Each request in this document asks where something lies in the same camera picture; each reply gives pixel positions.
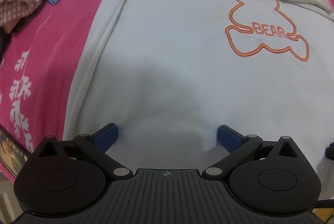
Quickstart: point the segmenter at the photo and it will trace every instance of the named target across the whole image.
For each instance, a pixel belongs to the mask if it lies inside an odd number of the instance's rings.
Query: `orange lettering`
[[[277,26],[277,31],[278,31],[278,33],[279,33],[280,35],[283,34],[283,36],[284,36],[285,38],[287,38],[287,37],[285,36],[285,34],[284,34],[284,29],[283,29],[282,27]]]
[[[277,34],[280,38],[282,37],[279,33],[277,33],[277,31],[275,29],[275,26],[270,25],[270,29],[271,29],[273,35]]]
[[[261,29],[261,25],[259,23],[252,23],[252,25],[253,25],[255,33],[264,34],[263,30]]]
[[[269,29],[266,29],[265,26],[266,26],[266,27],[269,27],[269,25],[261,24],[261,27],[262,27],[262,29],[263,29],[265,35],[269,35],[269,36],[273,37],[273,34],[269,34],[269,33],[267,33],[267,31],[269,31]]]

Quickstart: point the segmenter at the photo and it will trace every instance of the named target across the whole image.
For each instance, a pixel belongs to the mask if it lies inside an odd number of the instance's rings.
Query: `black cable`
[[[315,203],[314,209],[319,209],[319,208],[334,208],[334,199],[317,201]]]

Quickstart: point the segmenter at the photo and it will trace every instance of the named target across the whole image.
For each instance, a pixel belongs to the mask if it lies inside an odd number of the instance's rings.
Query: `bear graphic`
[[[279,0],[257,0],[252,1],[252,8],[246,7],[241,0],[235,0],[238,4],[229,11],[229,19],[232,25],[225,28],[225,34],[232,50],[241,57],[250,57],[261,50],[266,49],[271,53],[291,52],[294,57],[300,61],[306,62],[309,59],[309,43],[297,34],[296,24],[282,11],[280,11],[281,2]],[[273,9],[274,13],[279,14],[279,25],[270,24],[272,17],[268,17],[268,10],[260,8],[266,6],[269,10]],[[241,13],[241,8],[248,9],[247,12]],[[243,16],[246,24],[241,24],[235,20]],[[256,37],[242,40],[240,33],[243,35],[255,35]]]

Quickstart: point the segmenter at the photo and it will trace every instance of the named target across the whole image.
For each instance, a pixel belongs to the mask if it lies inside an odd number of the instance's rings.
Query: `white fabric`
[[[293,31],[274,10],[275,0],[242,1],[245,5],[234,13],[240,23]],[[331,12],[327,0],[293,1]],[[224,32],[232,25],[229,12],[237,4],[102,0],[71,86],[64,139],[114,122],[120,137],[108,154],[133,171],[202,170],[226,155],[216,145],[216,130],[227,124],[266,140],[292,136],[320,174],[320,166],[330,165],[323,160],[324,150],[334,139],[334,24],[281,1],[297,34],[309,42],[308,61],[300,60],[307,57],[301,39],[232,29],[242,53],[254,50],[262,40],[273,49],[292,46],[295,53],[262,49],[241,57]]]

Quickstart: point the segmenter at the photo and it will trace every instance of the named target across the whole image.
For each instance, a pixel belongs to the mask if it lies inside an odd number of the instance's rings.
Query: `orange bear outline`
[[[230,12],[229,12],[229,14],[228,14],[228,17],[229,17],[230,21],[231,21],[234,25],[227,26],[227,27],[225,28],[225,34],[226,34],[226,36],[227,36],[227,38],[228,38],[228,42],[229,42],[229,44],[230,44],[232,50],[233,50],[237,55],[239,55],[239,56],[241,56],[241,57],[249,57],[249,56],[252,56],[252,55],[255,55],[255,54],[259,53],[262,49],[265,48],[266,50],[270,51],[271,53],[286,53],[286,52],[290,51],[290,52],[291,52],[297,59],[299,59],[300,61],[302,61],[302,62],[306,62],[306,61],[308,61],[308,59],[309,59],[309,52],[310,52],[310,46],[309,46],[309,43],[308,43],[308,41],[307,41],[303,36],[301,36],[301,35],[299,35],[299,34],[296,35],[296,33],[297,33],[297,27],[296,27],[295,23],[294,23],[294,22],[293,22],[287,15],[285,15],[282,11],[279,10],[279,8],[280,8],[280,2],[279,2],[278,0],[276,0],[277,5],[276,5],[276,7],[275,7],[275,11],[278,12],[280,15],[282,15],[285,19],[287,19],[287,20],[291,23],[291,25],[293,26],[293,31],[292,31],[291,33],[286,33],[286,36],[287,36],[288,39],[290,39],[290,40],[292,40],[292,41],[298,41],[299,39],[301,39],[301,40],[304,41],[304,43],[306,44],[306,57],[305,57],[305,58],[302,58],[302,57],[300,57],[299,55],[297,55],[297,54],[294,52],[294,50],[293,50],[290,46],[287,46],[287,47],[282,48],[282,49],[272,49],[272,48],[270,48],[269,46],[267,46],[265,43],[261,43],[261,44],[260,44],[255,50],[253,50],[253,51],[250,51],[250,52],[247,52],[247,53],[242,53],[242,52],[240,52],[240,51],[236,48],[236,46],[234,45],[233,40],[232,40],[232,38],[231,38],[231,35],[230,35],[229,31],[230,31],[231,29],[235,29],[235,30],[237,30],[237,31],[240,32],[240,33],[248,33],[248,34],[252,34],[252,33],[254,33],[254,29],[253,29],[252,27],[250,27],[250,26],[240,24],[240,23],[238,23],[238,22],[236,22],[236,21],[234,20],[234,18],[233,18],[233,14],[234,14],[234,12],[235,12],[236,10],[238,10],[239,8],[241,8],[241,7],[243,7],[243,6],[245,5],[245,3],[242,2],[242,1],[240,1],[240,0],[235,0],[235,1],[237,1],[238,4],[237,4],[236,6],[234,6],[234,7],[230,10]]]

